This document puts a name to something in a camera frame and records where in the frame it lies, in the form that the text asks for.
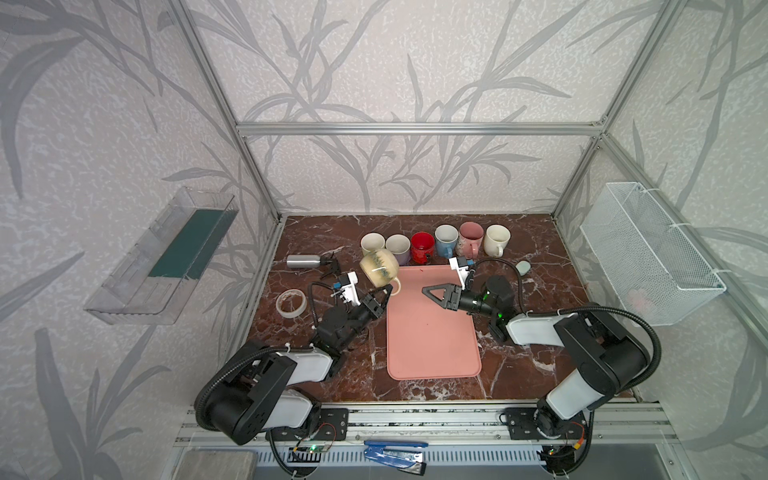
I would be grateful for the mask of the beige teapot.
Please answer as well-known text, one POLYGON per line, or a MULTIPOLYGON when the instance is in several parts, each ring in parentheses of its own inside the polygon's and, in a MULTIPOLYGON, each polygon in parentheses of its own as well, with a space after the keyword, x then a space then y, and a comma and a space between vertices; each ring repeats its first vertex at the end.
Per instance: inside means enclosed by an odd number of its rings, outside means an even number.
POLYGON ((389 250, 378 249, 365 255, 359 266, 375 288, 395 283, 391 295, 396 296, 401 291, 402 285, 398 278, 399 263, 389 250))

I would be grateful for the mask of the pink plastic tray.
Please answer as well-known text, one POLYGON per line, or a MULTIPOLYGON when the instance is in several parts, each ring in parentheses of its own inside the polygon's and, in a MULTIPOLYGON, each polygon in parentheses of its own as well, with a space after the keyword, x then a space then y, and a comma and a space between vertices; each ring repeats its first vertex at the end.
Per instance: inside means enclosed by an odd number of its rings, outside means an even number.
POLYGON ((448 265, 399 269, 399 293, 386 313, 387 371, 398 381, 474 377, 481 358, 472 317, 441 308, 422 293, 425 286, 457 284, 448 265))

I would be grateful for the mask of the green mug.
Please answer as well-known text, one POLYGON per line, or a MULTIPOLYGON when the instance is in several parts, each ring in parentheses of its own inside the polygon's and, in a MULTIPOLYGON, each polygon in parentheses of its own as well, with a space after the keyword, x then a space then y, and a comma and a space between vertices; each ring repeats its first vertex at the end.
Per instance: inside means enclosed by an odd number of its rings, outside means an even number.
POLYGON ((364 256, 377 250, 384 249, 385 244, 385 237, 376 232, 367 233, 360 240, 360 247, 364 256))

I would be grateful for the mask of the red mug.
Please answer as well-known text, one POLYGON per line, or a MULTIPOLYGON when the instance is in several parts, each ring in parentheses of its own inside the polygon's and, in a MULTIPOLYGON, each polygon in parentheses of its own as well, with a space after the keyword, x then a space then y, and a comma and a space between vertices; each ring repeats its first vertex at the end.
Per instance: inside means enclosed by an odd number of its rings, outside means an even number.
POLYGON ((427 232, 415 233, 411 240, 411 260, 418 265, 428 264, 435 255, 435 239, 427 232))

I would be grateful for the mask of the purple mug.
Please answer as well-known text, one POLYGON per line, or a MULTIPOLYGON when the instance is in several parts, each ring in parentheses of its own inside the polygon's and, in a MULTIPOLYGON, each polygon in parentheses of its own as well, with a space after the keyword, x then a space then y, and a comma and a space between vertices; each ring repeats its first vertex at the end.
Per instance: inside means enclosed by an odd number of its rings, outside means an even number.
POLYGON ((400 266, 408 265, 411 260, 411 242, 403 234, 394 234, 385 241, 385 248, 392 253, 400 266))

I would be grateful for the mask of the blue mug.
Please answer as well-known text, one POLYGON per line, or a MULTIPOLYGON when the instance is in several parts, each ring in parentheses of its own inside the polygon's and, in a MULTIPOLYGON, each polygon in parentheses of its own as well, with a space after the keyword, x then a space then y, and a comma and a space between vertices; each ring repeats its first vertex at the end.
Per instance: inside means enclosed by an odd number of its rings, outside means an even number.
POLYGON ((434 238, 436 254, 445 259, 452 258, 459 238, 457 228, 448 224, 440 225, 435 230, 434 238))

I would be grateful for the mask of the white mug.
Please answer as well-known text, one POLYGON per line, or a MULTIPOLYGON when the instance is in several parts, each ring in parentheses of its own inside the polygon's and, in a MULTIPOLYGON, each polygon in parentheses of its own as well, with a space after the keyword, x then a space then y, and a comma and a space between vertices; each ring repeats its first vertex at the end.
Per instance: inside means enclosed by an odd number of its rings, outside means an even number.
POLYGON ((491 258, 500 258, 511 239, 511 232, 502 225, 491 225, 485 231, 483 248, 491 258))

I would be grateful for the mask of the pink mug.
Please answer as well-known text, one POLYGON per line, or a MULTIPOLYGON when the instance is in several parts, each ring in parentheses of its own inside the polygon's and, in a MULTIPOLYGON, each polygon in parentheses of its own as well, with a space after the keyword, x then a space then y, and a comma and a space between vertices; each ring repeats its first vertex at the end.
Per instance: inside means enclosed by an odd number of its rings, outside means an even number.
POLYGON ((479 257, 484 238, 483 227, 472 221, 461 224, 458 229, 459 237, 455 247, 457 256, 475 260, 479 257))

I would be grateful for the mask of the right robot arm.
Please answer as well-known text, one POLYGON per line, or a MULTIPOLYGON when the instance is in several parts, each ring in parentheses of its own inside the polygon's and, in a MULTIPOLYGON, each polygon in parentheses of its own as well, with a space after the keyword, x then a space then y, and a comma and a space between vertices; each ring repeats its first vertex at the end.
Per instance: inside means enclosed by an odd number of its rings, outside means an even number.
POLYGON ((426 286, 422 293, 441 308, 488 319, 493 338, 516 345, 563 348, 575 370, 536 407, 541 433, 556 437, 578 414, 593 411, 616 394, 647 380, 661 363, 662 346, 653 327, 638 315, 588 304, 554 312, 523 312, 509 281, 492 276, 480 292, 455 284, 426 286))

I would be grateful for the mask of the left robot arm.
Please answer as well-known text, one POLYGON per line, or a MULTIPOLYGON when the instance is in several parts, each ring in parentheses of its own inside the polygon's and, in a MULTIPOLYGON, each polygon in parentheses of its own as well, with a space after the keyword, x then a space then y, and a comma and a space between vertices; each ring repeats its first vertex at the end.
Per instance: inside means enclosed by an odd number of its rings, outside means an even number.
POLYGON ((309 438, 323 429, 322 404, 299 389, 321 383, 343 367, 346 351, 368 325, 384 316, 398 289, 390 284, 358 300, 336 302, 318 315, 313 289, 307 292, 314 336, 308 346, 272 347, 247 341, 198 393, 193 409, 199 427, 221 432, 237 445, 258 434, 269 440, 309 438))

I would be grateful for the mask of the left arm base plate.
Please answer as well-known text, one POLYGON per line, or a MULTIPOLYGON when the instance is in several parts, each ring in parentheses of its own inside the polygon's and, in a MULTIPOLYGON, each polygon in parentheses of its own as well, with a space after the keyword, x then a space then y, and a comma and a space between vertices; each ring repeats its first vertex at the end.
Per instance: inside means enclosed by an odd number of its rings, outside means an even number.
POLYGON ((321 408, 310 413, 309 418, 297 428, 273 428, 272 438, 279 442, 317 440, 321 442, 346 439, 350 411, 347 408, 321 408))

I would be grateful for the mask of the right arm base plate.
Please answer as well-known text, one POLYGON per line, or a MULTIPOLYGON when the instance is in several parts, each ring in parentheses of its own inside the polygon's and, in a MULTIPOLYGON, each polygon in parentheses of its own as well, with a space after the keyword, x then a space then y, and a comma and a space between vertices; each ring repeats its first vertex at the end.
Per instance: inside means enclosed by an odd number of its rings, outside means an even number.
POLYGON ((509 407, 500 415, 512 440, 565 440, 584 437, 587 420, 582 413, 563 420, 548 407, 509 407))

